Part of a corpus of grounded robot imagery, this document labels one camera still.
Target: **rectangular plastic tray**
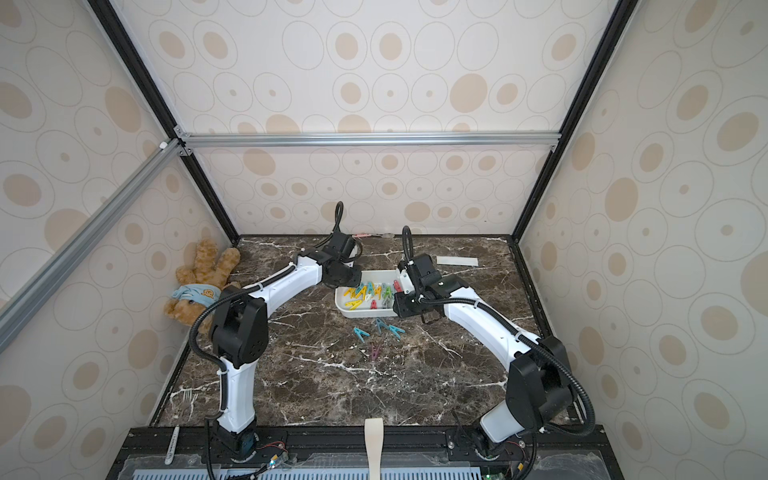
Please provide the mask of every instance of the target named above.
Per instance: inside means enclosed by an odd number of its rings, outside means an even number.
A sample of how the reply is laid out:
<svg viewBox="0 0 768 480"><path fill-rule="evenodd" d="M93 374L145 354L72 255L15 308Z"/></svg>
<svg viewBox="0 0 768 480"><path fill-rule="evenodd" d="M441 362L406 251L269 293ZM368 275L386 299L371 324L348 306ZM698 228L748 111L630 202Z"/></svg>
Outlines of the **rectangular plastic tray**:
<svg viewBox="0 0 768 480"><path fill-rule="evenodd" d="M392 283L397 280L397 270L363 270L361 283ZM336 308L342 315L348 318L373 318L375 316L397 316L395 310L391 308L371 310L362 306L350 310L344 306L345 303L354 300L349 296L344 296L344 292L349 289L347 286L340 286L336 289Z"/></svg>

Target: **marble table surface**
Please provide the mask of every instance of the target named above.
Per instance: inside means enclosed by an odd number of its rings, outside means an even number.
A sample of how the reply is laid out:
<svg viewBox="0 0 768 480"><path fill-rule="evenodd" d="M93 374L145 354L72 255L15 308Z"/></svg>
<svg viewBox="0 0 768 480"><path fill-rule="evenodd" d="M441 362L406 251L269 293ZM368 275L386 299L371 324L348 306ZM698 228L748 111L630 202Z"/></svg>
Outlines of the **marble table surface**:
<svg viewBox="0 0 768 480"><path fill-rule="evenodd" d="M244 237L240 264L231 281L246 286L285 267L310 237ZM402 258L399 238L364 238L364 270L394 269ZM415 253L477 257L479 266L439 266L458 273L509 319L538 332L515 264L503 238L414 237ZM270 343L259 360L253 399L259 425L362 425L383 417L387 425L454 425L475 421L505 397L506 367L459 325L437 314L390 319L403 328L402 341L379 335L371 319L347 319L333 303L334 291L305 290L270 318ZM371 333L366 344L353 334ZM210 342L200 336L210 351ZM379 348L372 358L371 345ZM173 385L159 425L203 425L217 411L216 367L190 354ZM194 402L182 411L181 393Z"/></svg>

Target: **wallpaper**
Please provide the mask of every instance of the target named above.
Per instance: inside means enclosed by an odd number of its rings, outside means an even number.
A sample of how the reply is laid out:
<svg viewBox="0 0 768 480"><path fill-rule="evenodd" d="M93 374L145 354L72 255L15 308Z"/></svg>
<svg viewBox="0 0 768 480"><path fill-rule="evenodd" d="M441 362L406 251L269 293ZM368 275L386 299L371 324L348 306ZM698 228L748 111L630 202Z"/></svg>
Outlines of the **wallpaper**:
<svg viewBox="0 0 768 480"><path fill-rule="evenodd" d="M194 133L559 130L615 4L113 3Z"/></svg>
<svg viewBox="0 0 768 480"><path fill-rule="evenodd" d="M107 474L146 425L188 328L163 305L196 242L225 236L175 160L0 355L0 478Z"/></svg>
<svg viewBox="0 0 768 480"><path fill-rule="evenodd" d="M164 135L81 4L0 2L0 307Z"/></svg>
<svg viewBox="0 0 768 480"><path fill-rule="evenodd" d="M241 234L511 233L549 146L196 149Z"/></svg>
<svg viewBox="0 0 768 480"><path fill-rule="evenodd" d="M521 244L627 480L768 471L766 46L764 0L645 2Z"/></svg>

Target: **teal clothespin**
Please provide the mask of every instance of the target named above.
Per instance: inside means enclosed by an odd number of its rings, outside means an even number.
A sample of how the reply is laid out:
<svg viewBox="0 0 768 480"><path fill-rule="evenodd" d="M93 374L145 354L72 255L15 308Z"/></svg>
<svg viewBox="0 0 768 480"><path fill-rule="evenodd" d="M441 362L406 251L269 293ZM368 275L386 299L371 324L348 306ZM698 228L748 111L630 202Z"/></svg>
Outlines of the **teal clothespin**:
<svg viewBox="0 0 768 480"><path fill-rule="evenodd" d="M398 328L394 325L390 325L387 327L390 332L392 332L392 335L397 337L397 340L400 341L400 333L405 333L406 331L404 329Z"/></svg>
<svg viewBox="0 0 768 480"><path fill-rule="evenodd" d="M363 330L361 330L361 329L359 329L357 327L355 327L355 335L357 335L357 338L359 338L360 342L362 342L362 343L366 342L366 340L363 339L364 336L371 336L370 333L365 332L365 331L363 331Z"/></svg>
<svg viewBox="0 0 768 480"><path fill-rule="evenodd" d="M376 328L379 329L379 335L382 333L382 327L388 328L386 323L384 323L384 320L376 318Z"/></svg>

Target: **brown teddy bear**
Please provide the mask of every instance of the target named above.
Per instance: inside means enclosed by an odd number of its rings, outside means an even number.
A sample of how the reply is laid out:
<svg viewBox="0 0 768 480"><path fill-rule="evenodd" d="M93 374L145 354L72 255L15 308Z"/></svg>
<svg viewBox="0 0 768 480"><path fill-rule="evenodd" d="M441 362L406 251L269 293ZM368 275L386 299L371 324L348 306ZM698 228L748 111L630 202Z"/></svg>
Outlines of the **brown teddy bear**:
<svg viewBox="0 0 768 480"><path fill-rule="evenodd" d="M184 325L192 326L203 310L219 299L232 269L240 262L240 252L237 248L227 248L216 263L218 250L216 242L212 239L203 239L197 244L194 267L190 269L180 266L176 270L176 280L181 287L174 292L174 298L165 304L166 315ZM230 285L240 288L240 284L236 282ZM200 326L202 333L208 333L210 322L209 315Z"/></svg>

